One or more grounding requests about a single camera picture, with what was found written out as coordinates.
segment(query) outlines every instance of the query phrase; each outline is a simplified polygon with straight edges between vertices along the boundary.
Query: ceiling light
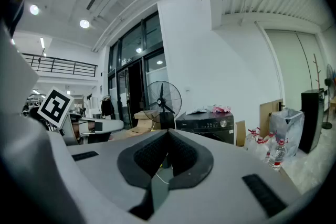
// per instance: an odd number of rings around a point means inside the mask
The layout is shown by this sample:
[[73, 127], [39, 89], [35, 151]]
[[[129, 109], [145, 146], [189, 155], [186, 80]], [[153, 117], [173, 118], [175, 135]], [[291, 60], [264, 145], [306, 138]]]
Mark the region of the ceiling light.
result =
[[80, 25], [81, 27], [83, 27], [83, 28], [88, 28], [88, 27], [90, 26], [90, 23], [89, 23], [88, 20], [81, 20], [81, 21], [79, 22], [79, 25]]
[[37, 15], [39, 10], [38, 10], [38, 7], [36, 5], [32, 5], [30, 6], [30, 13], [33, 14], [33, 15]]
[[43, 37], [41, 37], [40, 40], [41, 40], [42, 48], [44, 48], [44, 39], [43, 39]]

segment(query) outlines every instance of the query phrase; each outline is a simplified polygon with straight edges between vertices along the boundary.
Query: tall speaker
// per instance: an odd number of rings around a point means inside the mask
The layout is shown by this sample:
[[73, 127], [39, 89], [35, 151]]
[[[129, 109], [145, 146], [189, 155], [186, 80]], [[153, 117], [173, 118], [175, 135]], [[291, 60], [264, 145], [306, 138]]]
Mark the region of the tall speaker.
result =
[[323, 89], [303, 92], [301, 101], [305, 123], [299, 148], [309, 153], [317, 146], [321, 134], [324, 113]]

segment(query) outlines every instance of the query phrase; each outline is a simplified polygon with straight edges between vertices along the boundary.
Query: trash bin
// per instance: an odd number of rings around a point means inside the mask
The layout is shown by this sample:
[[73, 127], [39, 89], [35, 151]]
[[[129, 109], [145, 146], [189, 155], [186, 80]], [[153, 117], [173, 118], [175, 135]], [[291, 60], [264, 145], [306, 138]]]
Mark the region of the trash bin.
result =
[[277, 139], [288, 138], [286, 157], [292, 157], [298, 151], [301, 140], [304, 113], [293, 109], [284, 109], [273, 112], [269, 119], [269, 131], [276, 133]]

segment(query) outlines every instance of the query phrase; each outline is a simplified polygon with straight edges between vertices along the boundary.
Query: tiled floor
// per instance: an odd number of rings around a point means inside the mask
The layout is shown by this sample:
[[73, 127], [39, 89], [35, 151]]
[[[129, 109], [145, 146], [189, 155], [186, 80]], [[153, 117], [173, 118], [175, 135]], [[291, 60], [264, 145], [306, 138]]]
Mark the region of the tiled floor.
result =
[[324, 130], [315, 149], [309, 154], [298, 150], [296, 156], [286, 159], [282, 167], [303, 194], [322, 183], [336, 158], [336, 117], [329, 116], [332, 129]]

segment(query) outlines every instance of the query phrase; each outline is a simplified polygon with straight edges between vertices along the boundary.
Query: balcony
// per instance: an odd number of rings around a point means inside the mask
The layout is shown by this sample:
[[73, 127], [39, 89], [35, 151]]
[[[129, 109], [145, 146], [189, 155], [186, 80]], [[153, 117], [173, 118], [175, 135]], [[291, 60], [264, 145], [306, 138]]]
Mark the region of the balcony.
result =
[[22, 54], [33, 70], [86, 77], [96, 76], [96, 65], [34, 54]]

